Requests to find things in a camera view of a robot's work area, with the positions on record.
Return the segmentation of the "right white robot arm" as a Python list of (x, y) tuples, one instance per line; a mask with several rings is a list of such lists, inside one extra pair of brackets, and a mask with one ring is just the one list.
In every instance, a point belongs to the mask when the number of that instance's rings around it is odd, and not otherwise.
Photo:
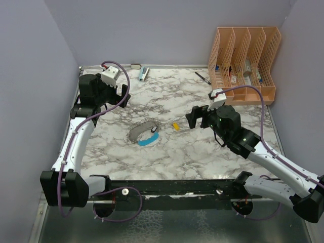
[(186, 114), (189, 127), (211, 128), (216, 138), (233, 153), (255, 162), (282, 180), (275, 183), (252, 173), (242, 172), (232, 186), (236, 197), (259, 195), (280, 202), (294, 210), (302, 219), (317, 223), (323, 214), (323, 176), (307, 171), (277, 153), (256, 133), (241, 125), (240, 114), (230, 105), (209, 110), (195, 106)]

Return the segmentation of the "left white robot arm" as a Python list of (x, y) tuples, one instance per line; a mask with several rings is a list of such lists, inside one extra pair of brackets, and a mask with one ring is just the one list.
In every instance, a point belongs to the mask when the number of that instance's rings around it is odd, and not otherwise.
[(91, 134), (106, 104), (126, 107), (130, 99), (129, 87), (122, 86), (117, 93), (119, 71), (111, 67), (101, 74), (84, 74), (79, 77), (79, 95), (70, 111), (68, 134), (61, 152), (50, 171), (43, 171), (40, 183), (50, 206), (79, 207), (86, 205), (89, 197), (96, 195), (105, 200), (112, 188), (108, 176), (80, 175), (81, 163)]

